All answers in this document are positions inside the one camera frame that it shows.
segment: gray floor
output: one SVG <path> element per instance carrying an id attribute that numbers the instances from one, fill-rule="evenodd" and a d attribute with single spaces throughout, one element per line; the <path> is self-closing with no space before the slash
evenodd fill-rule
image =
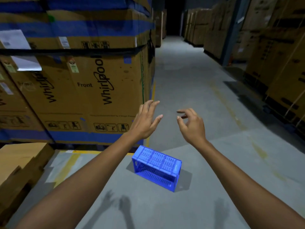
<path id="1" fill-rule="evenodd" d="M 176 110 L 189 107 L 203 117 L 207 138 L 219 151 L 304 217 L 304 142 L 262 112 L 260 97 L 240 79 L 238 71 L 221 68 L 202 48 L 167 37 L 156 50 L 155 75 L 155 99 L 161 101 L 156 115 L 164 118 L 149 146 L 182 160 L 176 192 L 135 175 L 126 156 L 77 228 L 248 228 L 211 168 L 179 132 Z M 68 164 L 67 177 L 94 156 L 58 153 L 8 228 L 51 191 Z"/>

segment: blue plastic crate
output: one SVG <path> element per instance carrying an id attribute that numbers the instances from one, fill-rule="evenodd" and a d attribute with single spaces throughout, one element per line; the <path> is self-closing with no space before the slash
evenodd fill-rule
<path id="1" fill-rule="evenodd" d="M 140 146 L 132 156 L 135 173 L 175 192 L 182 161 Z"/>

